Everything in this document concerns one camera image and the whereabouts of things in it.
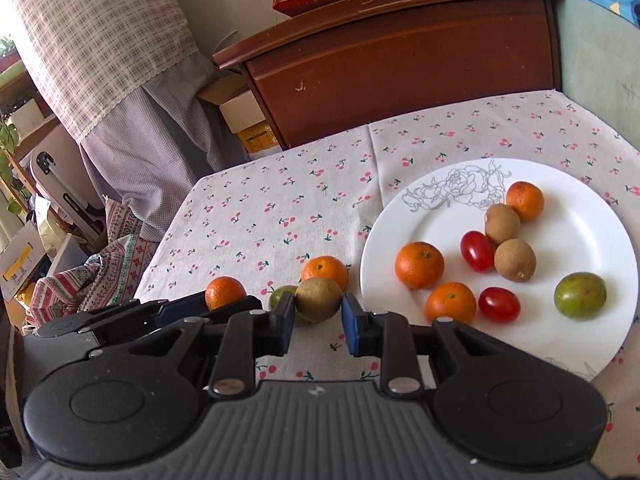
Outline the cardboard box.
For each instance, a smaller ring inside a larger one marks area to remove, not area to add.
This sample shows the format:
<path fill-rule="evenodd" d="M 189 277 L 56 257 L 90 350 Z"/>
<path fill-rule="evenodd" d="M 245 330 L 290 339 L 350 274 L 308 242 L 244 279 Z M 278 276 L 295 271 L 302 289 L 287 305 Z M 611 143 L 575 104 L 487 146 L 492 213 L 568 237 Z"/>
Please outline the cardboard box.
<path fill-rule="evenodd" d="M 282 151 L 253 92 L 241 75 L 222 76 L 201 89 L 198 98 L 219 108 L 229 130 L 241 141 L 251 160 Z"/>

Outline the cherry print tablecloth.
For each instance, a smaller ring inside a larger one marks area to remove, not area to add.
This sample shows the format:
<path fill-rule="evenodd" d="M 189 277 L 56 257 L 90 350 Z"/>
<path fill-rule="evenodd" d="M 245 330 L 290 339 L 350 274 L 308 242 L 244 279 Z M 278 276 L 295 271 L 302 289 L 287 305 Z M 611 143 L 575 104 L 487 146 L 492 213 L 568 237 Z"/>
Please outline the cherry print tablecloth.
<path fill-rule="evenodd" d="M 435 170 L 479 159 L 536 162 L 596 192 L 627 230 L 639 277 L 639 154 L 559 92 L 428 108 L 372 122 L 198 181 L 137 290 L 174 300 L 231 276 L 267 301 L 311 258 L 348 269 L 360 306 L 364 245 L 384 208 Z M 590 382 L 606 403 L 593 460 L 611 477 L 639 472 L 639 307 L 620 350 Z"/>

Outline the brown kiwi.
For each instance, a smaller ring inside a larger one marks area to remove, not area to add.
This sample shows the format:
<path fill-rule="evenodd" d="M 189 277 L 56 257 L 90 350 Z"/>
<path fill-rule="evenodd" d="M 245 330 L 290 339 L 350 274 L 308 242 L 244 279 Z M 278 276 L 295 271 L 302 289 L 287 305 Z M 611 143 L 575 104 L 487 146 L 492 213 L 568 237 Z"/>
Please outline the brown kiwi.
<path fill-rule="evenodd" d="M 507 240 L 518 238 L 521 220 L 515 210 L 505 204 L 491 205 L 485 214 L 485 235 L 491 244 L 499 246 Z"/>
<path fill-rule="evenodd" d="M 524 240 L 514 238 L 499 245 L 495 252 L 495 268 L 506 280 L 515 283 L 529 281 L 537 266 L 533 248 Z"/>
<path fill-rule="evenodd" d="M 330 278 L 308 278 L 296 289 L 296 310 L 309 323 L 327 321 L 338 311 L 342 301 L 342 290 Z"/>

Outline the green plum fruit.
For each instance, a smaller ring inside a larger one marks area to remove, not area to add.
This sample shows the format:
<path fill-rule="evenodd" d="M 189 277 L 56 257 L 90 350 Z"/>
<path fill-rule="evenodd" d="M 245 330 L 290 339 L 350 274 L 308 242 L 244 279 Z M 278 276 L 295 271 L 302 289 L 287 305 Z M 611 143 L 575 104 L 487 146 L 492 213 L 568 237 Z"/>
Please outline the green plum fruit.
<path fill-rule="evenodd" d="M 283 285 L 275 289 L 269 297 L 269 310 L 272 311 L 278 306 L 282 296 L 286 292 L 295 294 L 296 289 L 297 289 L 296 285 Z M 304 326 L 307 324 L 307 322 L 299 315 L 298 311 L 295 312 L 295 324 L 297 326 Z"/>
<path fill-rule="evenodd" d="M 553 293 L 556 310 L 574 320 L 593 318 L 604 308 L 607 299 L 604 279 L 591 272 L 567 274 L 556 284 Z"/>

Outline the white plate rose drawing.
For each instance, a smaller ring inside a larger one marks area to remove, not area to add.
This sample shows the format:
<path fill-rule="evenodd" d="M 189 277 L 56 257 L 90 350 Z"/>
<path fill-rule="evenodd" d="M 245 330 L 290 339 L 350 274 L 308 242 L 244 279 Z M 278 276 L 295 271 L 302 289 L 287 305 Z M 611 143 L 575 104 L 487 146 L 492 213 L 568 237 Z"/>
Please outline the white plate rose drawing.
<path fill-rule="evenodd" d="M 473 326 L 581 378 L 623 345 L 637 309 L 623 223 L 564 172 L 517 159 L 460 162 L 410 183 L 375 221 L 360 264 L 363 304 L 416 325 L 455 284 Z"/>

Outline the striped colourful fabric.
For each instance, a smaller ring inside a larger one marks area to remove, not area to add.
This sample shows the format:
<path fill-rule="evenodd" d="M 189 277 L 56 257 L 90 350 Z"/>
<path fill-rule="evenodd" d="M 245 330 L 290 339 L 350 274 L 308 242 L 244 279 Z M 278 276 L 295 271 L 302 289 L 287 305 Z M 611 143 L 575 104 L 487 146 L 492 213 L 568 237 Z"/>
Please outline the striped colourful fabric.
<path fill-rule="evenodd" d="M 157 244 L 142 237 L 142 222 L 123 204 L 105 202 L 107 245 L 73 269 L 35 284 L 27 318 L 35 326 L 134 298 Z"/>

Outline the orange tangerine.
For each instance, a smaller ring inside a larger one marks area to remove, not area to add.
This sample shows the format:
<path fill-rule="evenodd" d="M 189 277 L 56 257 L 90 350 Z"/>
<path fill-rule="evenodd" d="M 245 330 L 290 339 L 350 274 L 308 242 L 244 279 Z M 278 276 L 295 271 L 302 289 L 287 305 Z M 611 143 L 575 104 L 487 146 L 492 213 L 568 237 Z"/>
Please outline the orange tangerine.
<path fill-rule="evenodd" d="M 310 278 L 333 280 L 341 287 L 342 292 L 347 289 L 349 280 L 348 270 L 344 263 L 328 255 L 311 258 L 304 264 L 302 272 L 300 272 L 300 279 L 306 281 Z"/>
<path fill-rule="evenodd" d="M 412 242 L 398 252 L 395 274 L 402 284 L 412 290 L 432 288 L 445 271 L 445 259 L 433 245 Z"/>
<path fill-rule="evenodd" d="M 472 324 L 477 303 L 471 289 L 460 282 L 442 283 L 433 289 L 424 304 L 428 322 L 446 316 L 455 321 Z"/>
<path fill-rule="evenodd" d="M 220 276 L 211 281 L 205 291 L 205 303 L 209 311 L 217 310 L 246 296 L 244 286 L 236 278 Z"/>
<path fill-rule="evenodd" d="M 529 182 L 514 182 L 506 192 L 506 204 L 521 222 L 532 222 L 544 211 L 544 193 Z"/>

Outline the dark red wooden cabinet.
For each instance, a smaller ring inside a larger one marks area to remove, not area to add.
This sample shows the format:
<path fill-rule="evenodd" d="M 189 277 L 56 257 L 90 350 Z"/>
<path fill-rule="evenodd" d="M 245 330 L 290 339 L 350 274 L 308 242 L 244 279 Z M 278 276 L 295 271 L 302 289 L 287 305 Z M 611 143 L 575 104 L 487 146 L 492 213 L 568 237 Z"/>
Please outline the dark red wooden cabinet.
<path fill-rule="evenodd" d="M 214 55 L 282 148 L 427 107 L 561 87 L 558 0 L 342 0 Z"/>

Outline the red cherry tomato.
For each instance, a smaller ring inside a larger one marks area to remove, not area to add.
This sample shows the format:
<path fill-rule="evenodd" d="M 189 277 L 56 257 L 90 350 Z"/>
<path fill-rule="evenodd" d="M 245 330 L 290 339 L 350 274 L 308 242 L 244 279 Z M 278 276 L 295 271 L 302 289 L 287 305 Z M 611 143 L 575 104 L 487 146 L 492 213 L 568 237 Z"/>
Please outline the red cherry tomato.
<path fill-rule="evenodd" d="M 487 287 L 478 298 L 480 313 L 496 323 L 511 323 L 521 314 L 521 303 L 513 292 L 501 287 Z"/>
<path fill-rule="evenodd" d="M 466 264 L 475 272 L 487 272 L 494 266 L 494 246 L 482 232 L 466 232 L 460 240 L 460 252 Z"/>

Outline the plaid beige cover cloth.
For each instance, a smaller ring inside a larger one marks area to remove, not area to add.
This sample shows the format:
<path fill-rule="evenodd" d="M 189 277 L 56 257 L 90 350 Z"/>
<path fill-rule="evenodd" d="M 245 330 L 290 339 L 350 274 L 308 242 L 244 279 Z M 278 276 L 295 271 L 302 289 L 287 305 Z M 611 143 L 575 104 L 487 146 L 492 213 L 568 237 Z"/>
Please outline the plaid beige cover cloth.
<path fill-rule="evenodd" d="M 1 0 L 43 99 L 76 142 L 198 50 L 177 0 Z"/>

